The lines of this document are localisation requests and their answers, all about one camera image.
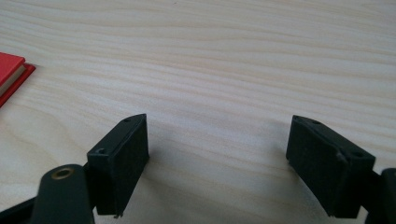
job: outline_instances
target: screw hole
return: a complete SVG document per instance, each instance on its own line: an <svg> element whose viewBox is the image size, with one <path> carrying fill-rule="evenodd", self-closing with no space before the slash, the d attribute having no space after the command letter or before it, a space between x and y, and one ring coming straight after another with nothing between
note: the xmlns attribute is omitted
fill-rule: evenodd
<svg viewBox="0 0 396 224"><path fill-rule="evenodd" d="M356 157L363 157L363 153L361 153L361 152L352 152L352 155L354 155Z"/></svg>
<svg viewBox="0 0 396 224"><path fill-rule="evenodd" d="M99 153L99 154L105 154L106 153L106 150L104 149L104 148L98 148L98 149L96 149L96 151L95 151L96 153Z"/></svg>
<svg viewBox="0 0 396 224"><path fill-rule="evenodd" d="M65 167L63 169L57 170L56 172L52 173L51 177L54 180L60 180L60 179L65 179L72 175L74 172L74 169L70 167Z"/></svg>

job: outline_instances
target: red object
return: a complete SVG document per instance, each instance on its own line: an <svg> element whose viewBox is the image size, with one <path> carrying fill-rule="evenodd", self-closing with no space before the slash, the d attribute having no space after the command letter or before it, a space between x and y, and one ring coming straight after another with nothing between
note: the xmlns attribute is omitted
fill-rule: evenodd
<svg viewBox="0 0 396 224"><path fill-rule="evenodd" d="M0 52L0 88L11 78L17 70L24 67L21 75L0 95L0 106L14 93L26 78L35 71L35 67L25 63L24 58Z"/></svg>

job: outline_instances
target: red book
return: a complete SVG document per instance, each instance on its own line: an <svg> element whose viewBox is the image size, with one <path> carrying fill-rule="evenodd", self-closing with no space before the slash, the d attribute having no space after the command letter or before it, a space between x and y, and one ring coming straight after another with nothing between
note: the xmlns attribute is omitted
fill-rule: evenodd
<svg viewBox="0 0 396 224"><path fill-rule="evenodd" d="M35 67L24 58L0 52L0 106L14 93Z"/></svg>

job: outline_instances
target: wooden table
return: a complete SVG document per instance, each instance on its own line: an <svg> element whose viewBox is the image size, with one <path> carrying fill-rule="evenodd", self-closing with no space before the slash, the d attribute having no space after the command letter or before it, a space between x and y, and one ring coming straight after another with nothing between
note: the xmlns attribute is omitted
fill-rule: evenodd
<svg viewBox="0 0 396 224"><path fill-rule="evenodd" d="M394 1L124 2L0 1L0 51L37 65L0 108L0 210L147 113L150 161L97 223L363 223L327 217L285 153L297 114L395 167Z"/></svg>

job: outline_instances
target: light wood surface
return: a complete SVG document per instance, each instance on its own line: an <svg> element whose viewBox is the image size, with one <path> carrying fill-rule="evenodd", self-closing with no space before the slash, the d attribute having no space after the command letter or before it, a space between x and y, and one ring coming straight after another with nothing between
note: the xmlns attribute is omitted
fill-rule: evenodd
<svg viewBox="0 0 396 224"><path fill-rule="evenodd" d="M363 223L327 217L285 158L291 116L396 166L396 3L0 1L0 51L35 72L0 108L0 210L148 115L124 217L97 223Z"/></svg>

